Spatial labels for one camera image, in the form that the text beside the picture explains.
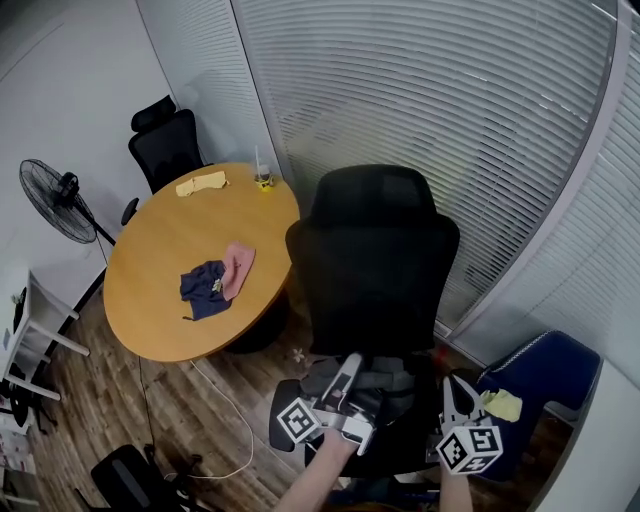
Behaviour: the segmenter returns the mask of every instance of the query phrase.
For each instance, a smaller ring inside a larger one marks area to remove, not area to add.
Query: blue chair
[[[545,332],[488,367],[478,379],[476,390],[505,389],[522,399],[522,413],[515,423],[493,418],[500,428],[504,453],[482,476],[500,482],[510,480],[544,406],[558,402],[569,409],[580,409],[599,367],[596,352],[560,331]]]

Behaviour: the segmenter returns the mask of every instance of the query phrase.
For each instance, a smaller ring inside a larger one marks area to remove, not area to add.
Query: fan stand
[[[102,226],[94,220],[93,216],[87,210],[85,210],[79,202],[76,201],[74,207],[80,212],[80,215],[87,219],[89,224],[91,224],[96,229],[96,231],[104,237],[107,242],[109,242],[112,246],[116,245],[116,241],[111,237],[111,235],[104,229],[102,229]]]

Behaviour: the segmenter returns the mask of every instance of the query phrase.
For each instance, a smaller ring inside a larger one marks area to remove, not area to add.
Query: chair headrest
[[[425,178],[398,165],[358,165],[325,174],[310,222],[318,227],[430,224],[437,215]]]
[[[131,129],[134,132],[151,130],[163,123],[176,112],[176,104],[171,96],[165,96],[150,107],[134,114],[131,118]]]

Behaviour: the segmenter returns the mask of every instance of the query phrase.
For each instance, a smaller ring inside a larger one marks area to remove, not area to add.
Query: power cord
[[[220,389],[218,388],[218,386],[216,386],[213,381],[207,377],[200,368],[198,368],[196,366],[196,364],[193,361],[190,361],[191,365],[198,370],[198,373],[200,375],[202,375],[206,381],[211,385],[211,387],[213,389],[215,389],[220,396],[222,396],[222,398],[224,398],[227,402],[229,402],[231,404],[231,407],[233,407],[233,409],[236,411],[236,413],[238,414],[238,416],[240,416],[240,419],[244,422],[244,424],[247,426],[247,428],[249,429],[249,434],[251,435],[251,456],[249,457],[249,460],[247,461],[246,464],[244,464],[242,467],[236,469],[235,471],[229,473],[228,475],[224,475],[224,476],[195,476],[195,475],[185,475],[189,478],[195,478],[198,480],[224,480],[225,478],[229,478],[231,476],[237,475],[238,473],[240,473],[241,471],[245,470],[246,468],[249,467],[249,465],[253,462],[253,452],[254,452],[254,440],[253,440],[253,429],[251,428],[251,425],[249,425],[249,422],[244,418],[244,416],[242,415],[242,413],[238,410],[238,408],[236,407],[236,404],[234,404],[231,399],[225,395],[222,391],[220,391]],[[169,478],[170,476],[175,476],[178,473],[169,473],[168,475],[166,475],[164,477],[164,479],[166,480],[167,478]]]
[[[151,435],[151,445],[156,445],[153,436],[153,427],[151,426],[151,414],[149,413],[149,400],[147,400],[147,390],[144,388],[144,379],[142,378],[142,357],[138,356],[138,369],[140,370],[140,386],[142,386],[142,396],[144,396],[144,406],[147,410],[147,421],[149,422],[149,434]]]
[[[104,258],[104,264],[108,265],[109,261],[107,260],[107,256],[104,253],[104,249],[102,248],[102,242],[100,241],[100,235],[96,234],[96,240],[98,241],[98,245],[100,246],[100,251],[102,252],[102,257]]]

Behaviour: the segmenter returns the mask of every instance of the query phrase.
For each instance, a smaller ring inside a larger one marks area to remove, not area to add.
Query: chair armrest
[[[124,209],[124,213],[122,214],[122,220],[120,221],[120,223],[123,226],[126,226],[131,220],[131,217],[135,215],[137,211],[136,207],[138,206],[139,201],[140,199],[138,199],[137,197],[135,199],[132,199],[127,205],[127,207]]]

